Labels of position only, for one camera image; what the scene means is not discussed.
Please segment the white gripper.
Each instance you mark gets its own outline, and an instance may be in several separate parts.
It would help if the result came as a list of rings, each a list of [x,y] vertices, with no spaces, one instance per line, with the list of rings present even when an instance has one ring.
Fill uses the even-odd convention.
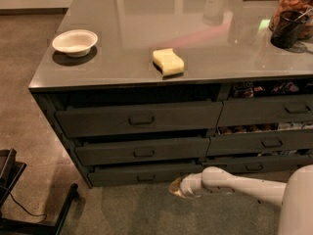
[[[201,174],[192,173],[186,177],[178,177],[172,181],[168,191],[180,198],[198,198],[202,194]]]

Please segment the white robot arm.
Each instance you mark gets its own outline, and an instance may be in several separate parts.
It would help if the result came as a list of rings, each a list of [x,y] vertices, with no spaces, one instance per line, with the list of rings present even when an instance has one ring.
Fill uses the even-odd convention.
[[[313,165],[296,170],[287,183],[242,177],[209,166],[201,173],[178,177],[169,192],[181,198],[197,198],[204,192],[232,189],[280,207],[278,235],[313,235]]]

